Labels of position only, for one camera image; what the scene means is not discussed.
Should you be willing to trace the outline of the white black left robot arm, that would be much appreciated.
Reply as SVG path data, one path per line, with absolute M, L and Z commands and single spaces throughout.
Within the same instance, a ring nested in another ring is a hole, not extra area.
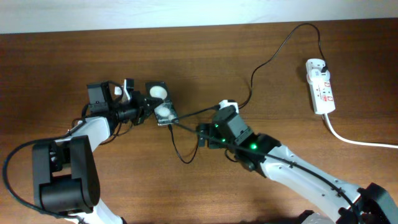
M 132 79 L 115 85 L 117 98 L 109 86 L 109 81 L 89 84 L 90 114 L 82 114 L 65 136 L 34 144 L 34 202 L 42 212 L 73 223 L 125 223 L 100 198 L 93 153 L 120 124 L 142 124 L 164 99 L 134 90 Z

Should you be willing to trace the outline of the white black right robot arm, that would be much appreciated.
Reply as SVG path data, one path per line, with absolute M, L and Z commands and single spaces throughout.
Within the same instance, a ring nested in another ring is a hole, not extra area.
M 388 191 L 375 183 L 362 188 L 311 165 L 273 137 L 254 133 L 236 108 L 216 105 L 209 125 L 216 134 L 201 137 L 230 151 L 249 172 L 280 183 L 318 207 L 304 223 L 397 224 L 397 205 Z

